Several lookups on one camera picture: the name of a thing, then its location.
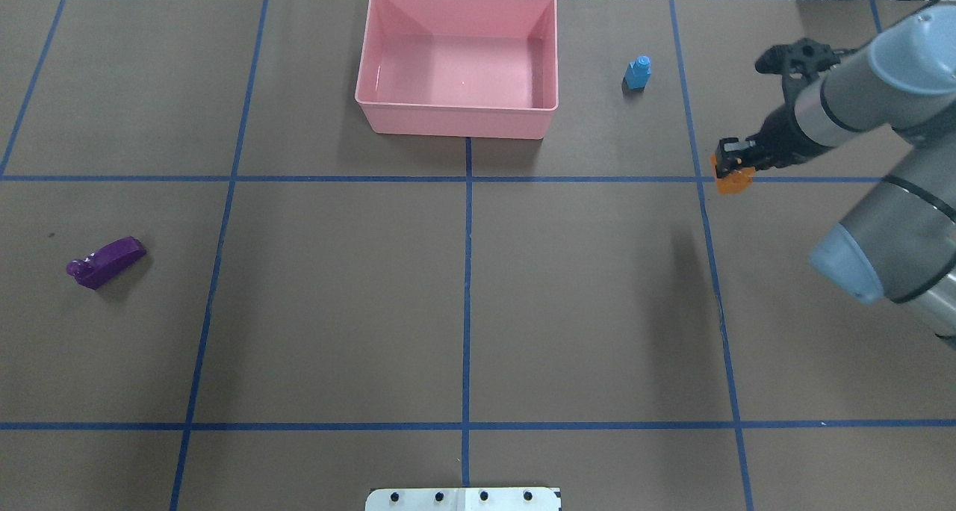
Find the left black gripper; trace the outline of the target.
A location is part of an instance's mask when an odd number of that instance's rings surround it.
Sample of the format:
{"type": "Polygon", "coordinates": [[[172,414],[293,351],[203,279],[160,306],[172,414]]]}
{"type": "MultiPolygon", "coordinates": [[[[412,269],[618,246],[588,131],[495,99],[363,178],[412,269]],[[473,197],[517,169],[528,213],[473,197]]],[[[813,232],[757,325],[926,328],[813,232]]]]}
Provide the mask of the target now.
{"type": "Polygon", "coordinates": [[[750,178],[755,170],[770,170],[805,164],[815,158],[815,143],[807,137],[789,107],[778,107],[765,117],[756,134],[747,140],[721,139],[719,156],[747,157],[743,164],[715,161],[715,178],[750,178]]]}

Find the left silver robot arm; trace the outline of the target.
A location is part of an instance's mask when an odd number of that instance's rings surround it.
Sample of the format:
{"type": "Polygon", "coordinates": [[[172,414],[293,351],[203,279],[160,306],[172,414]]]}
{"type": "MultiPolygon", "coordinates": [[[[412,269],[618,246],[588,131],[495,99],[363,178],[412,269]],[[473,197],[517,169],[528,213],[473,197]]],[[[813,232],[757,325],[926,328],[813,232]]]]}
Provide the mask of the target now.
{"type": "Polygon", "coordinates": [[[767,49],[759,74],[782,105],[710,163],[718,191],[849,148],[877,181],[810,252],[864,304],[890,301],[954,345],[954,5],[925,3],[854,49],[803,38],[767,49]]]}

